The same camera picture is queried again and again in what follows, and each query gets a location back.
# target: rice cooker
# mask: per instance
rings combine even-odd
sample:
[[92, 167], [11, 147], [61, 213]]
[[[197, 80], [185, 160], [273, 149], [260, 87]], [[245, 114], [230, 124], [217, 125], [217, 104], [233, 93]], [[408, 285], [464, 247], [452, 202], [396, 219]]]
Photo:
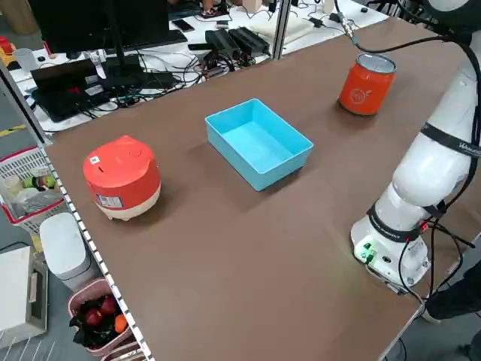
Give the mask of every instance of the rice cooker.
[[129, 220], [159, 198], [156, 158], [146, 144], [128, 135], [91, 152], [83, 162], [83, 174], [95, 203], [109, 219]]

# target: brown table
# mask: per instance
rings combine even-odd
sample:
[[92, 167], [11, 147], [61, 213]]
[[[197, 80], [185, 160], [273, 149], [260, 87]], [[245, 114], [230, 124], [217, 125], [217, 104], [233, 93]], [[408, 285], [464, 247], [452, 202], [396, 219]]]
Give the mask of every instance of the brown table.
[[[402, 20], [358, 32], [366, 47], [429, 35]], [[431, 42], [392, 54], [398, 76], [380, 114], [336, 104], [358, 51], [326, 41], [62, 132], [47, 152], [157, 360], [374, 360], [419, 307], [352, 256], [351, 225], [389, 183], [462, 53]], [[259, 98], [314, 144], [306, 166], [257, 193], [207, 143], [204, 118]], [[82, 175], [87, 154], [121, 135], [159, 162], [158, 204], [110, 221]], [[473, 239], [476, 184], [443, 224]], [[456, 258], [437, 236], [437, 279]]]

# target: black pants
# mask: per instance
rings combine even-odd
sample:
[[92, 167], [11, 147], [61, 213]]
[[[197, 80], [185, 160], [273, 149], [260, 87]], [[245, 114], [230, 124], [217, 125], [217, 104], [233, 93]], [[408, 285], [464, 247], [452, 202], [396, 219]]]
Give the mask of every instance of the black pants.
[[[468, 269], [459, 282], [433, 296], [426, 306], [438, 320], [481, 311], [481, 261]], [[470, 359], [481, 361], [481, 331], [471, 341]]]

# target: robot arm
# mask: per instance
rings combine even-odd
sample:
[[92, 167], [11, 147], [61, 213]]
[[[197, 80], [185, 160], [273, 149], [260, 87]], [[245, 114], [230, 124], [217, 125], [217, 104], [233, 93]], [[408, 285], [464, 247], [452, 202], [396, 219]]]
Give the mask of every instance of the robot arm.
[[[481, 1], [425, 0], [425, 9], [454, 33], [472, 35], [470, 47], [481, 62]], [[463, 62], [424, 128], [439, 129], [470, 144], [478, 103], [476, 85], [471, 62]], [[470, 164], [470, 156], [421, 131], [385, 192], [368, 214], [353, 225], [351, 239], [356, 258], [368, 261], [370, 268], [393, 284], [416, 284], [430, 262], [425, 243], [412, 231], [429, 217], [427, 207], [437, 205], [467, 177]]]

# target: blue plastic bin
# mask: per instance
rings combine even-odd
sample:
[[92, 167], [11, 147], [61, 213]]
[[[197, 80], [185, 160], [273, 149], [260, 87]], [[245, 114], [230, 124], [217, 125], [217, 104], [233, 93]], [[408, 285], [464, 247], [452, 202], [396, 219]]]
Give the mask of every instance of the blue plastic bin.
[[313, 148], [258, 99], [205, 119], [209, 142], [257, 191], [301, 168]]

